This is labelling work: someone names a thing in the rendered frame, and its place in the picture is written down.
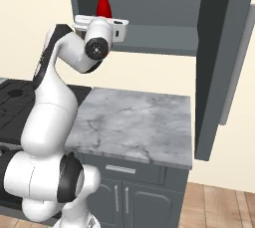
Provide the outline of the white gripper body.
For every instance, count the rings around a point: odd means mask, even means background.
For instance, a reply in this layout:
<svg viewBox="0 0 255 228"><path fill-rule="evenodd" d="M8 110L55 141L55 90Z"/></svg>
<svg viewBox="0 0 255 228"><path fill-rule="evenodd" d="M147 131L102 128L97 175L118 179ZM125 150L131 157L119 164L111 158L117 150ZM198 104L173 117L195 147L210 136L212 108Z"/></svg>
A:
<svg viewBox="0 0 255 228"><path fill-rule="evenodd" d="M94 16L77 15L74 21L75 32L80 37L89 35L90 37L100 37L100 20Z"/></svg>

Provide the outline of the red bottle with white cap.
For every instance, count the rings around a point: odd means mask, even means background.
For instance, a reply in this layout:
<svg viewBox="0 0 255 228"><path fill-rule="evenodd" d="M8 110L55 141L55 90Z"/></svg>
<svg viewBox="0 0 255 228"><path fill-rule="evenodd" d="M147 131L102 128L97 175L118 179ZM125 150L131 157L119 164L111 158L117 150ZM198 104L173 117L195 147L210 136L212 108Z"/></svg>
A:
<svg viewBox="0 0 255 228"><path fill-rule="evenodd" d="M112 8L109 0L98 0L96 15L106 18L112 17Z"/></svg>

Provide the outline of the grey base cabinet door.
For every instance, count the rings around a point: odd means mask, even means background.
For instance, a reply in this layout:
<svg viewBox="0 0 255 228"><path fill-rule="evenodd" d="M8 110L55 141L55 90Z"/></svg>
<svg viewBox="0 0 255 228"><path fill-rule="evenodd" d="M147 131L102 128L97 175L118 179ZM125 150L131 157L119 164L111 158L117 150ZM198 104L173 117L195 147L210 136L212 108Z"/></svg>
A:
<svg viewBox="0 0 255 228"><path fill-rule="evenodd" d="M129 212L126 214L125 189ZM125 228L178 228L183 194L169 190L123 184Z"/></svg>
<svg viewBox="0 0 255 228"><path fill-rule="evenodd" d="M119 187L119 212L116 211L115 185ZM88 206L101 228L124 228L122 184L102 179L99 189L88 197Z"/></svg>

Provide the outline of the grey base cabinet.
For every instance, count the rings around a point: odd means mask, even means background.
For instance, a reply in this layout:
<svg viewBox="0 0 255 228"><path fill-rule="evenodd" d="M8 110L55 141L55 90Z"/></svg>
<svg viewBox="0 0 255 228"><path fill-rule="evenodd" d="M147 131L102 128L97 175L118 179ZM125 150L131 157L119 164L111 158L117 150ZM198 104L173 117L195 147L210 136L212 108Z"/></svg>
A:
<svg viewBox="0 0 255 228"><path fill-rule="evenodd" d="M77 154L78 159L83 164L85 164L84 162L85 154L88 154L88 153L79 152ZM103 176L102 173L101 173L101 176L102 176L102 179L104 178L104 179L119 181L122 184L122 196L123 196L123 184L131 183L131 184L137 184L141 186L159 188L159 189L169 190L172 192L182 193L184 197L189 171L187 169L179 169L179 168L167 167L167 166L165 166L165 168L166 168L165 177L164 177L164 182L162 184L150 184L150 183L144 183L139 181L126 180L126 179L117 178L117 177Z"/></svg>

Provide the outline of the black hob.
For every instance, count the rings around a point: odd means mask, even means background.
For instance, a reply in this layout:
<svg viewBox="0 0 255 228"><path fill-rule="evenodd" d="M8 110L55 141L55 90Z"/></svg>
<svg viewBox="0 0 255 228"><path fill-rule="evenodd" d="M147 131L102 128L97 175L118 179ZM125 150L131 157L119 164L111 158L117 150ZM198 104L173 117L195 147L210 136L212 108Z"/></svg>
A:
<svg viewBox="0 0 255 228"><path fill-rule="evenodd" d="M27 117L34 105L30 81L2 79L0 83L0 142L20 144Z"/></svg>

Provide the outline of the grey drawer front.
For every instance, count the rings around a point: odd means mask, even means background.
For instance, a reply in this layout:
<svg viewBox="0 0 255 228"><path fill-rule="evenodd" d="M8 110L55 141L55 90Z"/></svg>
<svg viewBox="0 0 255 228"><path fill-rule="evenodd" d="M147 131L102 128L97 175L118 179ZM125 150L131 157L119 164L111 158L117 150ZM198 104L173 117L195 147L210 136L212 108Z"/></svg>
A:
<svg viewBox="0 0 255 228"><path fill-rule="evenodd" d="M85 164L96 166L103 176L117 177L126 180L139 181L150 184L162 184L164 182L166 168L160 165L147 164L124 159L116 159L92 154L84 155ZM115 165L136 169L136 174L127 174L106 170L106 165Z"/></svg>

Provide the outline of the grey open wall cabinet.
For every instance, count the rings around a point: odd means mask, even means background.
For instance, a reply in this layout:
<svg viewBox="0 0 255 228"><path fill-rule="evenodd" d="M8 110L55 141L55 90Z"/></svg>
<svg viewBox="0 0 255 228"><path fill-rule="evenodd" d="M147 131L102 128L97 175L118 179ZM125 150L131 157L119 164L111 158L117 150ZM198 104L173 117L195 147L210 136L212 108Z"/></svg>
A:
<svg viewBox="0 0 255 228"><path fill-rule="evenodd" d="M73 14L92 16L98 0L71 0ZM129 21L119 52L194 56L201 0L109 0L112 15Z"/></svg>

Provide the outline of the grey wall cabinet door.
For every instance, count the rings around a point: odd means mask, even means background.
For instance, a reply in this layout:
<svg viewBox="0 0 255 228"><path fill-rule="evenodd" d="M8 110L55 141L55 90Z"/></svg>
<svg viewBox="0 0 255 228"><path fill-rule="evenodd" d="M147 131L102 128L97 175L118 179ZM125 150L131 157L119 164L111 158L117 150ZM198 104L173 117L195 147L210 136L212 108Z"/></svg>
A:
<svg viewBox="0 0 255 228"><path fill-rule="evenodd" d="M251 0L201 0L197 23L195 150L207 161L220 122Z"/></svg>

